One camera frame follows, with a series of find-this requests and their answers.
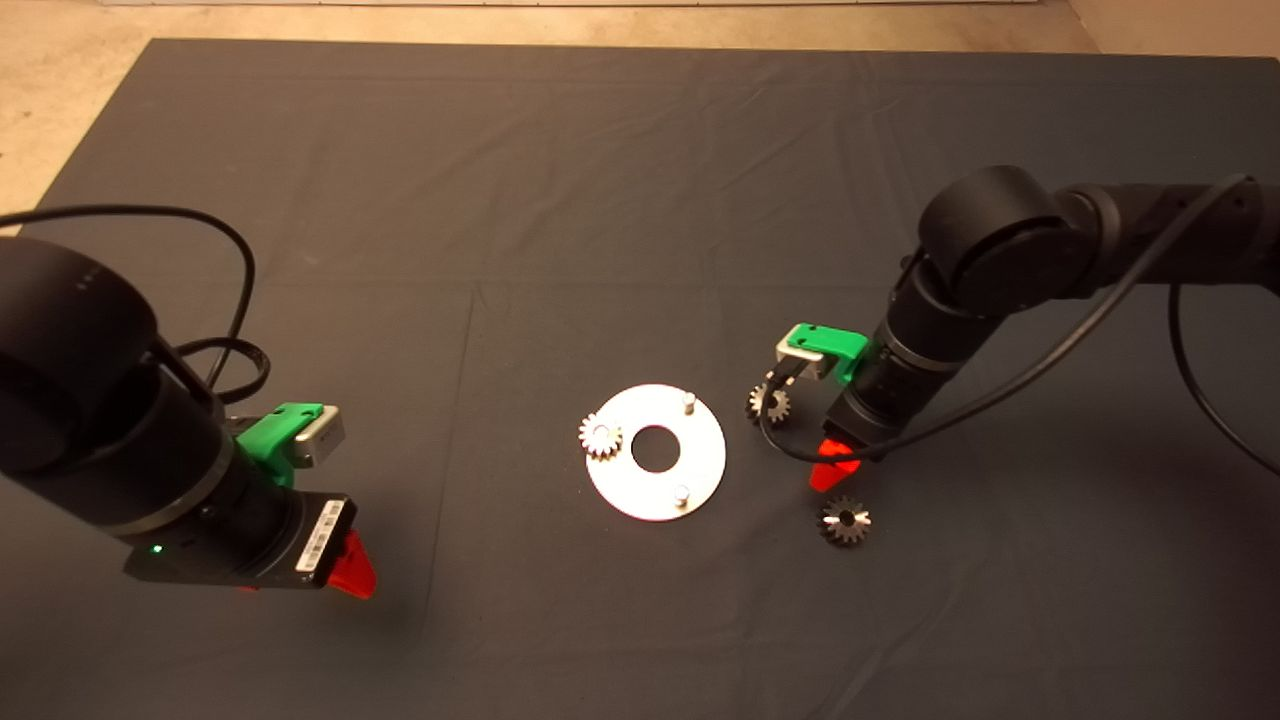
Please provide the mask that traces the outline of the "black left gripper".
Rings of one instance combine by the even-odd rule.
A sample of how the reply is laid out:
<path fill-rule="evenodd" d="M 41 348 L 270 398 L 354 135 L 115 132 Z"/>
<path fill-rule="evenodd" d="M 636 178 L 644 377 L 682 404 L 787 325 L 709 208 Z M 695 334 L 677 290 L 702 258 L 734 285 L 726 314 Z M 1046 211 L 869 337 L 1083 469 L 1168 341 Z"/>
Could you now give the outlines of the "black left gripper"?
<path fill-rule="evenodd" d="M 129 538 L 125 574 L 250 593 L 326 587 L 371 600 L 378 574 L 356 518 L 349 496 L 279 486 L 234 455 L 210 493 L 174 523 Z"/>

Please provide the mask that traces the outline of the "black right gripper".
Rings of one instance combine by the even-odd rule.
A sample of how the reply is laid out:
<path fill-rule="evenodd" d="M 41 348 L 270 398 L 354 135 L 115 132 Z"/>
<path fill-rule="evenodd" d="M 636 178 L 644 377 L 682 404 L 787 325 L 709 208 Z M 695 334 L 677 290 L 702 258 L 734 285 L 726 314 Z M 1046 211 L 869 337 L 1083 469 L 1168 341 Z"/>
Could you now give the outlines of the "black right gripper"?
<path fill-rule="evenodd" d="M 827 493 L 850 478 L 859 470 L 860 459 L 829 460 L 899 438 L 955 375 L 955 363 L 924 357 L 891 334 L 873 336 L 852 379 L 826 411 L 826 438 L 817 447 L 824 461 L 812 466 L 810 488 Z"/>

